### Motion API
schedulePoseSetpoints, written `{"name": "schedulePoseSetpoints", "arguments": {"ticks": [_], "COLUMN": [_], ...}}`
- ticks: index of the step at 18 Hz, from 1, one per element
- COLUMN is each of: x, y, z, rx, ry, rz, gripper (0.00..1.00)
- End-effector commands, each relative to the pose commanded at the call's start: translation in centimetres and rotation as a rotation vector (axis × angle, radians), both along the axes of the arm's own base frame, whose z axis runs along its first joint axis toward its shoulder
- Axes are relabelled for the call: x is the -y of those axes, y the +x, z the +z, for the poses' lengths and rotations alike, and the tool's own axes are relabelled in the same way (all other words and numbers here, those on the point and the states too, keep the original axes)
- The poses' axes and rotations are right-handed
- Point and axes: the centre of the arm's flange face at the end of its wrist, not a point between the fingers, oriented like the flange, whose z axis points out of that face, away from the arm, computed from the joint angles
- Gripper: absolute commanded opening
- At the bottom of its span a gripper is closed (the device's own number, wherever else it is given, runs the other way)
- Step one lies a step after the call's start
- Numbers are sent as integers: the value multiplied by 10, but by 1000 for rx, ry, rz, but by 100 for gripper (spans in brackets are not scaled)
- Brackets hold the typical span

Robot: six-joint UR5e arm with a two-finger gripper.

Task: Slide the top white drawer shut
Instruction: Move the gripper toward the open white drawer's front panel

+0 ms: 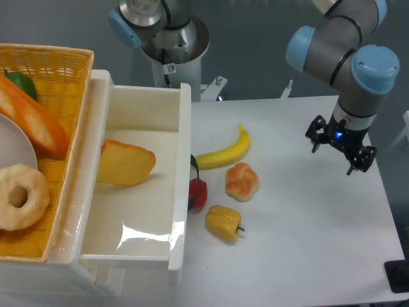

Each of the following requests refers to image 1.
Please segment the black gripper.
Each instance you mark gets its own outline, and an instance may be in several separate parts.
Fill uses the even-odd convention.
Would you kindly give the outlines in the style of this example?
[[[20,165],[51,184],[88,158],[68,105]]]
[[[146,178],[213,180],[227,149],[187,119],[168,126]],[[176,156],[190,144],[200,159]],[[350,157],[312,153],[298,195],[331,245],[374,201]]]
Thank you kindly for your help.
[[[346,172],[351,175],[352,171],[361,171],[365,173],[372,165],[377,148],[373,146],[362,146],[362,140],[367,134],[367,129],[350,130],[341,125],[341,120],[337,122],[332,115],[329,123],[318,115],[308,127],[305,136],[313,146],[311,152],[314,154],[320,145],[330,144],[335,149],[342,152],[350,163]]]

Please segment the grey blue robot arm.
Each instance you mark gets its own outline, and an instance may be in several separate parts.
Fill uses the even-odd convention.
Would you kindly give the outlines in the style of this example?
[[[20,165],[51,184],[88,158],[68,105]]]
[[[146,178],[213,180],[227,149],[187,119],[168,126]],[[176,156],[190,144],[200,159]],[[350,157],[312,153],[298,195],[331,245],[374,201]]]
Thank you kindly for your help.
[[[299,28],[286,48],[286,61],[339,92],[330,120],[316,117],[306,136],[314,148],[328,144],[344,154],[351,171],[367,171],[376,148],[364,146],[384,97],[399,72],[396,54],[364,40],[383,22],[385,1],[315,1],[327,20],[321,29]],[[201,58],[210,37],[206,25],[193,16],[189,1],[121,1],[109,12],[109,24],[131,48],[150,59],[155,85],[187,83],[192,100],[212,101],[216,83],[201,82]]]

